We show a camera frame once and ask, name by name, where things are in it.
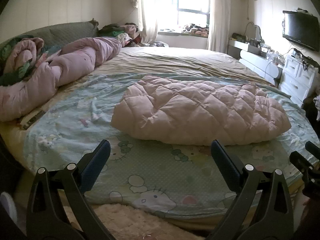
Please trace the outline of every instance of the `window sill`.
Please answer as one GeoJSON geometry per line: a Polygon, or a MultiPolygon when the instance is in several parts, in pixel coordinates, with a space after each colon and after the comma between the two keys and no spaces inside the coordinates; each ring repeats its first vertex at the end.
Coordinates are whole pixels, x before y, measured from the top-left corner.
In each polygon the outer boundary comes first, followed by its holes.
{"type": "Polygon", "coordinates": [[[204,37],[204,36],[201,36],[201,35],[196,35],[196,34],[190,34],[190,33],[182,33],[182,32],[162,32],[162,31],[159,31],[158,32],[159,35],[167,35],[167,36],[195,36],[195,37],[200,37],[200,38],[208,38],[208,37],[204,37]]]}

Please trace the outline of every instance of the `silver round bolt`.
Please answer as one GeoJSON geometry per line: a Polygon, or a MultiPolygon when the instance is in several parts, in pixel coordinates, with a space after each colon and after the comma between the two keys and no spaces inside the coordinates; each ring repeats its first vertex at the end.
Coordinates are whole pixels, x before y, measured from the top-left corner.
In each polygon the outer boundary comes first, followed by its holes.
{"type": "Polygon", "coordinates": [[[40,168],[39,170],[38,170],[38,173],[39,174],[42,174],[42,173],[44,173],[45,172],[45,169],[44,168],[40,168]]]}
{"type": "Polygon", "coordinates": [[[245,166],[245,168],[248,170],[248,171],[253,171],[253,166],[251,164],[247,164],[245,166]]]}
{"type": "Polygon", "coordinates": [[[67,169],[72,171],[74,170],[74,168],[76,167],[76,165],[74,163],[70,163],[68,166],[67,166],[67,169]]]}
{"type": "Polygon", "coordinates": [[[282,175],[282,171],[281,171],[281,170],[279,170],[279,169],[276,169],[276,174],[278,174],[278,175],[282,175]]]}

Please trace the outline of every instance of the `window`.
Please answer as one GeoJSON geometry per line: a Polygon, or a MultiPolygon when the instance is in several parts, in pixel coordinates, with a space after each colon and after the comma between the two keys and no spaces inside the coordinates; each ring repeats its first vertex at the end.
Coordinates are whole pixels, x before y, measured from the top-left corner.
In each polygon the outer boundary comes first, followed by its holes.
{"type": "Polygon", "coordinates": [[[210,0],[160,0],[158,29],[180,28],[186,24],[209,24],[210,0]]]}

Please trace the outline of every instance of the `quilted pillow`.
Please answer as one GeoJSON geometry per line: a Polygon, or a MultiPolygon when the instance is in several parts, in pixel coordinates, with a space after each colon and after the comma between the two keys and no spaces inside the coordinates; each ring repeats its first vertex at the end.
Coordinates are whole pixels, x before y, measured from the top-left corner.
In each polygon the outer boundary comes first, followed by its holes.
{"type": "Polygon", "coordinates": [[[245,145],[291,128],[282,106],[254,83],[177,81],[145,76],[128,87],[111,125],[130,136],[169,144],[245,145]]]}

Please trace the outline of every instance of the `gray quilted headboard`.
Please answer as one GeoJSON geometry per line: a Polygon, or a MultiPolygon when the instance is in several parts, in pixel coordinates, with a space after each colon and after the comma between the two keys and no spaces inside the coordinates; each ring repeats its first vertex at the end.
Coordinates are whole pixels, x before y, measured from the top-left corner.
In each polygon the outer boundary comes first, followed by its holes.
{"type": "MultiPolygon", "coordinates": [[[[22,34],[33,35],[44,40],[47,46],[64,46],[70,42],[85,37],[98,36],[99,23],[92,19],[90,22],[63,23],[35,29],[22,34]]],[[[12,38],[0,44],[0,49],[12,38]]]]}

